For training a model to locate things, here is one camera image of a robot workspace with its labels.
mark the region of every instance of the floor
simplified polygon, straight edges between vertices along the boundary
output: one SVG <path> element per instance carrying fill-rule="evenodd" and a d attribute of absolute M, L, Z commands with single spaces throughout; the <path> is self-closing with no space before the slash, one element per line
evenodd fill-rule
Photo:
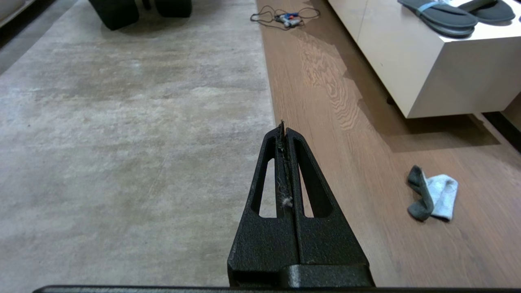
<path fill-rule="evenodd" d="M 307 138 L 377 286 L 521 287 L 519 153 L 479 114 L 405 119 L 325 0 L 264 5 L 321 11 L 262 27 L 275 117 Z M 459 181 L 450 223 L 408 215 L 415 164 Z"/>
<path fill-rule="evenodd" d="M 275 127 L 261 32 L 237 17 L 255 0 L 118 31 L 87 0 L 38 5 L 0 31 L 0 293 L 227 286 Z"/>

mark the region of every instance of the gray rug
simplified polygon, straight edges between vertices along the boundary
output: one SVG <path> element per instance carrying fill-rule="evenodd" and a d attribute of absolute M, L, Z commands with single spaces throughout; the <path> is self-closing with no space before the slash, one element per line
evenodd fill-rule
<path fill-rule="evenodd" d="M 275 122 L 255 0 L 193 3 L 112 32 L 79 0 L 0 76 L 1 293 L 227 286 Z"/>

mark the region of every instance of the cable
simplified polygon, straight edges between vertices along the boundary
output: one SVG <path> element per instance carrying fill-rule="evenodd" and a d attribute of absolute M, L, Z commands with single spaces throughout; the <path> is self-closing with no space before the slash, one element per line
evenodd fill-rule
<path fill-rule="evenodd" d="M 315 11 L 317 12 L 317 15 L 313 15 L 313 16 L 302 16 L 300 15 L 300 13 L 304 10 L 312 10 L 312 11 Z M 299 12 L 297 12 L 297 14 L 299 15 L 300 18 L 302 19 L 309 19 L 309 18 L 315 18 L 315 17 L 319 17 L 320 16 L 320 10 L 316 9 L 316 8 L 312 8 L 312 7 L 304 7 L 302 9 L 299 10 Z"/>
<path fill-rule="evenodd" d="M 306 10 L 316 11 L 317 14 L 313 15 L 313 16 L 302 16 L 301 13 L 303 11 L 306 11 Z M 266 15 L 266 14 L 270 15 L 270 20 L 260 19 L 260 16 Z M 260 24 L 262 26 L 265 26 L 265 27 L 275 28 L 275 29 L 279 29 L 279 30 L 283 30 L 283 31 L 288 31 L 288 30 L 290 30 L 290 29 L 292 29 L 294 27 L 282 28 L 282 27 L 272 26 L 272 25 L 268 25 L 267 24 L 267 23 L 271 23 L 273 21 L 276 21 L 278 17 L 280 17 L 281 15 L 284 15 L 284 14 L 289 14 L 289 13 L 287 11 L 285 11 L 285 10 L 274 9 L 273 7 L 271 7 L 269 5 L 265 5 L 264 7 L 261 8 L 261 10 L 258 13 L 252 14 L 250 16 L 250 21 L 257 22 L 258 24 Z M 318 10 L 316 8 L 312 8 L 312 7 L 304 7 L 302 9 L 300 9 L 299 12 L 297 12 L 296 14 L 297 14 L 296 17 L 299 17 L 301 19 L 301 21 L 299 22 L 299 25 L 298 25 L 299 27 L 301 27 L 301 26 L 305 26 L 306 25 L 304 23 L 304 19 L 311 19 L 311 18 L 319 17 L 320 16 L 320 10 Z"/>

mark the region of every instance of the hardwood floor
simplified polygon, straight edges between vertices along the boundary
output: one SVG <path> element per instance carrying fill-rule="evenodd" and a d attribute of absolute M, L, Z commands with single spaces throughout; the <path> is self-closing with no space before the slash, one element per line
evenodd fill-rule
<path fill-rule="evenodd" d="M 257 4 L 321 11 L 262 28 L 275 116 L 308 140 L 377 286 L 521 287 L 520 154 L 480 115 L 405 119 L 327 2 Z M 452 222 L 408 215 L 415 164 L 459 181 Z"/>

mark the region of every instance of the slipper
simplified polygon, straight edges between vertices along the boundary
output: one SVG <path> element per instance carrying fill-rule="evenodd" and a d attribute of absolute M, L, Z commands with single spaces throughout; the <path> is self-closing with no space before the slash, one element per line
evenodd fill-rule
<path fill-rule="evenodd" d="M 463 3 L 458 6 L 459 9 L 465 10 L 466 12 L 470 12 L 472 10 L 478 9 L 490 3 L 495 3 L 498 0 L 471 0 L 467 3 Z"/>
<path fill-rule="evenodd" d="M 470 29 L 478 23 L 472 14 L 447 4 L 430 0 L 398 0 L 398 2 L 418 17 L 427 20 L 427 25 L 431 22 L 450 29 Z"/>
<path fill-rule="evenodd" d="M 516 17 L 512 8 L 503 0 L 498 0 L 470 11 L 483 23 L 494 24 L 512 20 Z"/>
<path fill-rule="evenodd" d="M 464 28 L 464 29 L 453 29 L 453 28 L 446 28 L 439 25 L 435 25 L 434 23 L 428 23 L 427 24 L 433 31 L 451 37 L 451 38 L 466 38 L 470 36 L 474 32 L 474 28 Z"/>

